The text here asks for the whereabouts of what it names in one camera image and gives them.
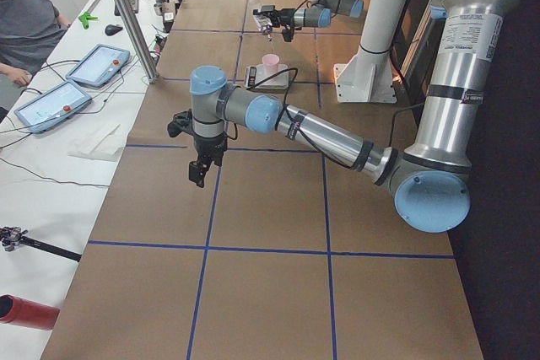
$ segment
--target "tablet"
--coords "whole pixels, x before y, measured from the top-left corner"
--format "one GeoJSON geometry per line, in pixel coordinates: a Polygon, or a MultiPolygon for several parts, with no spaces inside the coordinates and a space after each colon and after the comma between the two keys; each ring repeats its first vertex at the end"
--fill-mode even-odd
{"type": "Polygon", "coordinates": [[[98,44],[69,73],[66,79],[100,88],[109,82],[129,60],[129,51],[98,44]]]}
{"type": "Polygon", "coordinates": [[[75,82],[67,80],[15,110],[32,133],[45,132],[90,104],[92,98],[75,82]]]}

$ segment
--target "white desk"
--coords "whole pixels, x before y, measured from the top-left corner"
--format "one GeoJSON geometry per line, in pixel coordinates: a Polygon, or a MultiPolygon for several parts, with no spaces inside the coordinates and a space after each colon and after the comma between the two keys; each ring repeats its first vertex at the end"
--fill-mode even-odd
{"type": "MultiPolygon", "coordinates": [[[[94,0],[89,0],[84,10],[94,0]]],[[[161,17],[154,13],[154,0],[140,0],[138,21],[148,44],[151,44],[157,27],[163,28],[161,17]]],[[[13,164],[22,165],[36,173],[56,180],[109,185],[117,162],[81,159],[68,156],[72,141],[106,124],[120,124],[116,133],[126,136],[143,102],[148,80],[138,63],[137,55],[125,30],[108,37],[104,29],[108,24],[121,24],[114,16],[113,0],[100,0],[91,12],[99,20],[90,21],[84,30],[76,20],[60,44],[48,58],[48,63],[78,60],[96,44],[105,43],[128,49],[135,57],[135,66],[124,68],[125,83],[109,98],[105,108],[95,115],[76,115],[50,132],[32,135],[0,151],[0,157],[13,164]]],[[[73,64],[56,66],[63,76],[73,64]]],[[[30,87],[47,91],[60,83],[51,70],[44,69],[32,79],[30,87]]],[[[16,126],[22,126],[13,110],[33,99],[35,92],[24,92],[8,117],[16,126]]],[[[85,110],[95,111],[102,106],[105,95],[96,98],[85,110]]],[[[6,118],[0,132],[13,129],[6,118]]],[[[24,134],[0,133],[0,145],[15,141],[24,134]]],[[[90,231],[107,192],[106,187],[59,185],[40,180],[30,173],[0,161],[0,226],[28,229],[28,236],[66,250],[82,253],[90,231]]],[[[42,304],[61,308],[77,262],[50,253],[21,246],[14,252],[0,252],[0,295],[12,294],[42,304]]],[[[33,330],[14,325],[0,325],[0,359],[36,360],[51,335],[50,331],[33,330]]]]}

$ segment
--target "dark red tube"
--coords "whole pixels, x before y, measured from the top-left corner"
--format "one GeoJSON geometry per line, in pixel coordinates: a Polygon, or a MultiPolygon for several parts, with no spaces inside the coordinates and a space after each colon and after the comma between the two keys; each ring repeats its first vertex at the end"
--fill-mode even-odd
{"type": "Polygon", "coordinates": [[[51,330],[60,309],[27,299],[3,295],[0,297],[0,322],[28,328],[51,330]]]}

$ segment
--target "black mouse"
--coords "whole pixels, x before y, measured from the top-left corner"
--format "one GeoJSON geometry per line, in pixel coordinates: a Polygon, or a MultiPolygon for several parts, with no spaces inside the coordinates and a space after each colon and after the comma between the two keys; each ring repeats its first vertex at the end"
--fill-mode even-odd
{"type": "Polygon", "coordinates": [[[122,31],[124,28],[121,25],[118,24],[109,24],[105,27],[105,34],[107,35],[114,35],[118,31],[122,31]]]}

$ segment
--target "gray shirt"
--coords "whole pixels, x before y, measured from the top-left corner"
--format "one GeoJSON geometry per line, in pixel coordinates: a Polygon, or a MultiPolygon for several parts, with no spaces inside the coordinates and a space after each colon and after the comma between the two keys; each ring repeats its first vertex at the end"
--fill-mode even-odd
{"type": "Polygon", "coordinates": [[[0,0],[0,62],[36,74],[66,32],[57,16],[50,0],[0,0]]]}

